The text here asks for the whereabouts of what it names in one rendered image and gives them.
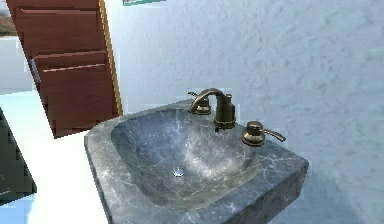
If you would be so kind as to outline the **bronze faucet spout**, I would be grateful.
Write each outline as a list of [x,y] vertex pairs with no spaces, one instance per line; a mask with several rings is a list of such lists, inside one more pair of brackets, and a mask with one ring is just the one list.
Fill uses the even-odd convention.
[[232,104],[232,95],[224,94],[222,91],[216,88],[208,88],[198,94],[192,101],[189,112],[195,113],[197,111],[198,104],[211,95],[214,95],[217,100],[216,114],[213,120],[213,124],[216,130],[232,129],[235,126],[235,106]]

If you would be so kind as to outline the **grey marble sink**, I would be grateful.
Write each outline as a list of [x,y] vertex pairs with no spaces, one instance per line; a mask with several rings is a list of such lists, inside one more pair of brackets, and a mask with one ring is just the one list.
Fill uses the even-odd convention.
[[84,146],[108,224],[267,224],[300,195],[309,163],[243,126],[216,130],[187,100],[92,128]]

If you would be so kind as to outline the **red-brown wooden door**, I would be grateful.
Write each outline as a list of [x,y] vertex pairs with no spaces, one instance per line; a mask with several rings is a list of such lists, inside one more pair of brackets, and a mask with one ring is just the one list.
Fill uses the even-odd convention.
[[55,138],[123,114],[106,0],[5,1]]

